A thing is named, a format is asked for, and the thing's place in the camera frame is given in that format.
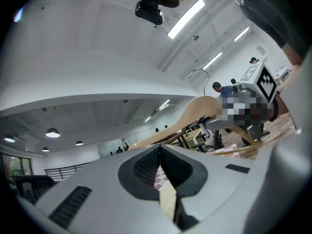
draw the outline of table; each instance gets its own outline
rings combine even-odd
[[[189,132],[188,133],[189,134],[188,137],[186,137],[185,135],[183,135],[183,137],[185,138],[185,140],[193,139],[194,144],[197,145],[198,142],[196,141],[196,137],[197,137],[197,135],[199,135],[199,133],[204,134],[203,131],[201,130],[201,128],[198,128],[198,129],[196,129],[194,131]],[[175,145],[175,144],[178,144],[178,143],[179,143],[178,140],[176,140],[176,141],[172,142],[171,144]]]

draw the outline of hook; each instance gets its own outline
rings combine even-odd
[[[207,78],[207,80],[206,80],[206,83],[205,83],[205,86],[204,86],[204,95],[206,95],[205,89],[206,89],[206,85],[207,85],[208,80],[209,80],[209,74],[208,74],[208,72],[207,72],[206,70],[204,70],[204,69],[202,69],[202,68],[195,68],[195,69],[192,71],[191,75],[188,77],[188,79],[191,78],[191,76],[192,76],[192,74],[194,73],[195,70],[199,70],[199,69],[202,70],[202,71],[204,71],[204,72],[207,74],[207,76],[208,76],[208,78]]]

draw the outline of wooden floor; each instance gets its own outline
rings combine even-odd
[[[265,130],[270,131],[270,134],[261,138],[262,146],[259,150],[275,145],[278,141],[293,134],[295,131],[293,120],[289,113],[279,116],[274,122],[267,121],[264,123],[264,128]],[[236,144],[238,148],[243,147],[244,143],[241,137],[236,133],[232,132],[228,134],[224,130],[221,130],[220,133],[222,134],[222,142],[224,146]],[[255,159],[259,150],[241,152],[240,157]]]

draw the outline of railing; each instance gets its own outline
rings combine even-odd
[[[67,177],[69,177],[71,174],[78,171],[80,168],[82,168],[84,165],[88,163],[79,164],[76,166],[66,166],[66,167],[60,167],[60,168],[54,168],[54,169],[45,169],[45,172],[49,177],[51,177],[54,181],[62,180]]]

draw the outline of blue shirt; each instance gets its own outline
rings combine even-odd
[[[228,98],[228,97],[232,97],[231,93],[233,92],[233,89],[229,86],[225,86],[221,88],[220,92],[221,92],[220,99]]]

